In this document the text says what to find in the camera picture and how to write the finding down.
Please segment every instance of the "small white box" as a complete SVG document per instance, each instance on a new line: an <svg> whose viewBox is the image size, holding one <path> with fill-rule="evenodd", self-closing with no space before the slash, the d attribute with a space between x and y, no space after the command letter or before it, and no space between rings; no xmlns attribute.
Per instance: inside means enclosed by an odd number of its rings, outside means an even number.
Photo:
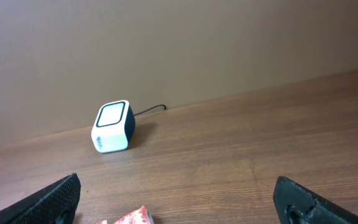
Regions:
<svg viewBox="0 0 358 224"><path fill-rule="evenodd" d="M129 102L115 101L103 105L94 122L91 136L94 147L100 153L128 148L135 131L135 116Z"/></svg>

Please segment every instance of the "beige wall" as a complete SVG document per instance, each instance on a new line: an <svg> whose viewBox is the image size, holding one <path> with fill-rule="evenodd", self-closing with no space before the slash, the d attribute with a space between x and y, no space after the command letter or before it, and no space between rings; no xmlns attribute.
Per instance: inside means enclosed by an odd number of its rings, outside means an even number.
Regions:
<svg viewBox="0 0 358 224"><path fill-rule="evenodd" d="M0 144L358 68L358 0L0 1Z"/></svg>

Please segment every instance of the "wood plank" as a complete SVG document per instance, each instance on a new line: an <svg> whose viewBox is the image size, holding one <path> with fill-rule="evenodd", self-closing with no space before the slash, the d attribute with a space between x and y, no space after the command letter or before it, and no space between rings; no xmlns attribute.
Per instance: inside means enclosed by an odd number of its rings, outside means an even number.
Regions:
<svg viewBox="0 0 358 224"><path fill-rule="evenodd" d="M278 223L285 175L358 215L358 71L136 121L121 152L99 154L91 128L0 146L0 209L76 172L76 223L143 204L158 223Z"/></svg>

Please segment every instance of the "pink object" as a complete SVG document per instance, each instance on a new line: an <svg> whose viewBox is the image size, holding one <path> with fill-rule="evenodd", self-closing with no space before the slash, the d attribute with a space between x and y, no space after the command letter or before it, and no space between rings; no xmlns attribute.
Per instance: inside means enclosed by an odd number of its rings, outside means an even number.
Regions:
<svg viewBox="0 0 358 224"><path fill-rule="evenodd" d="M107 220L103 222L98 222L95 224L108 224ZM135 210L128 215L120 218L113 224L154 224L153 218L150 213L147 211L145 206L142 206L140 209Z"/></svg>

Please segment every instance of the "black object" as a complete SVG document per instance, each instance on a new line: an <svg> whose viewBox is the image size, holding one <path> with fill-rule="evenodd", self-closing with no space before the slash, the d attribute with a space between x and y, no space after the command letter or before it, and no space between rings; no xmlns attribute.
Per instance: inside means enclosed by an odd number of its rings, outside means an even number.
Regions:
<svg viewBox="0 0 358 224"><path fill-rule="evenodd" d="M279 177L273 194L282 224L358 224L358 216L300 184Z"/></svg>
<svg viewBox="0 0 358 224"><path fill-rule="evenodd" d="M81 183L72 174L0 211L0 224L71 224Z"/></svg>
<svg viewBox="0 0 358 224"><path fill-rule="evenodd" d="M143 111L141 111L141 112L139 112L139 113L134 114L134 116L137 116L137 115L142 114L142 113L146 113L146 112L148 112L149 110L152 110L152 109L157 108L157 107L159 107L159 106L163 106L165 110L167 109L167 106L165 106L165 105L155 105L155 106L153 106L153 107L151 107L151 108L149 108L149 109L147 109L147 110L143 110Z"/></svg>

